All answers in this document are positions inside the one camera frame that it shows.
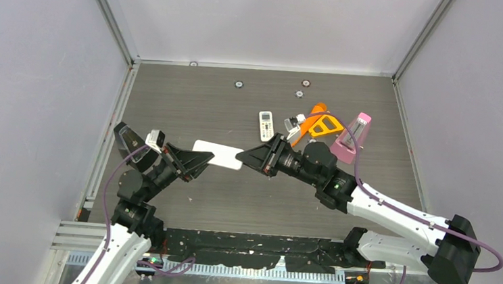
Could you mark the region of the white beige remote control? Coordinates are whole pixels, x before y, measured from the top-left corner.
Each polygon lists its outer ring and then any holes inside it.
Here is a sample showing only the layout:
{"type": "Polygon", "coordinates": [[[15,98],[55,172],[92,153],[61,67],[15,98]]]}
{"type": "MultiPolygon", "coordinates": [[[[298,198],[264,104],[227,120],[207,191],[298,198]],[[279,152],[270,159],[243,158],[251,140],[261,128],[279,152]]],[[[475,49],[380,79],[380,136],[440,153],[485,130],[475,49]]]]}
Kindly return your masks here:
{"type": "Polygon", "coordinates": [[[259,115],[259,125],[260,125],[260,140],[262,142],[268,142],[274,136],[274,124],[272,112],[261,111],[259,115]]]}

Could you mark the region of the white grey remote control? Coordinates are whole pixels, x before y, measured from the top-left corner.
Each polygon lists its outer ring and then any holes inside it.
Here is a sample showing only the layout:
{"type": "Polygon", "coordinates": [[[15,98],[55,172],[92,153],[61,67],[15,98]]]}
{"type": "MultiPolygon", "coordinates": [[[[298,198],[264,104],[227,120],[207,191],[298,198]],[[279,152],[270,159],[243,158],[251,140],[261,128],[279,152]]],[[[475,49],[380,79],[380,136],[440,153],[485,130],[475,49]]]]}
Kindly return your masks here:
{"type": "Polygon", "coordinates": [[[220,166],[221,168],[228,168],[229,170],[240,170],[242,167],[243,162],[235,157],[238,153],[243,152],[242,149],[204,140],[197,140],[193,144],[192,150],[212,152],[214,157],[208,164],[213,166],[220,166]]]}

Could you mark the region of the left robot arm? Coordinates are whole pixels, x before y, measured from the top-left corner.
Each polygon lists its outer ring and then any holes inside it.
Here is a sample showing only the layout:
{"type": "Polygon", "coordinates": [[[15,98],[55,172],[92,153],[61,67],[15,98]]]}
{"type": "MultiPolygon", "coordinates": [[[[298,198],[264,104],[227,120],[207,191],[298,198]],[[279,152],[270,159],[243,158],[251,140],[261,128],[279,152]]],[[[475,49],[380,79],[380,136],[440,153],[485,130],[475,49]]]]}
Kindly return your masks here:
{"type": "Polygon", "coordinates": [[[210,151],[188,151],[169,143],[130,152],[123,159],[131,169],[119,178],[119,201],[112,213],[105,213],[106,234],[72,284],[123,284],[146,252],[164,244],[164,223],[149,201],[175,180],[188,183],[198,177],[213,158],[210,151]]]}

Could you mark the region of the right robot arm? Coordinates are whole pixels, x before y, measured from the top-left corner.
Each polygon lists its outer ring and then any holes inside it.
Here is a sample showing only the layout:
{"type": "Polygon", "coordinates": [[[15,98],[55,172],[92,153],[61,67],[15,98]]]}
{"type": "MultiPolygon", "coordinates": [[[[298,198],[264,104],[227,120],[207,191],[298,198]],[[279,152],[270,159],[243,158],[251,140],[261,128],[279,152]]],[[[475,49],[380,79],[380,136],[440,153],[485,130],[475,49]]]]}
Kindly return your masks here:
{"type": "Polygon", "coordinates": [[[481,248],[467,218],[430,215],[359,183],[338,168],[337,157],[323,142],[295,151],[282,134],[276,134],[235,157],[264,176],[282,172],[313,186],[316,198],[328,209],[367,219],[395,234],[352,229],[342,247],[348,264],[388,262],[423,271],[437,284],[469,284],[481,248]]]}

